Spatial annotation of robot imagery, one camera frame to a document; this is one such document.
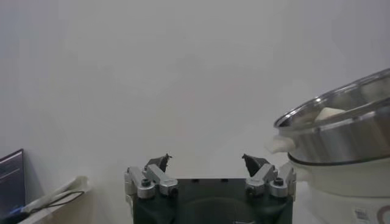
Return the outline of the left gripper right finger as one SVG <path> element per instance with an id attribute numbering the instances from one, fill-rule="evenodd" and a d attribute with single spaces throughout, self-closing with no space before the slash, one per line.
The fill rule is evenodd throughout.
<path id="1" fill-rule="evenodd" d="M 245 180 L 247 194 L 255 197 L 266 191 L 275 198 L 296 197 L 296 171 L 286 163 L 278 169 L 265 158 L 242 156 L 249 178 Z"/>

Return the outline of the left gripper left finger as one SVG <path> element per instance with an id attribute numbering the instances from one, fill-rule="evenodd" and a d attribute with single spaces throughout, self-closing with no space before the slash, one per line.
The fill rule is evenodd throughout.
<path id="1" fill-rule="evenodd" d="M 148 200 L 159 192 L 162 196 L 175 198 L 179 194 L 179 181 L 166 174 L 171 158 L 172 156 L 165 154 L 150 159 L 143 168 L 129 166 L 124 172 L 126 195 Z"/>

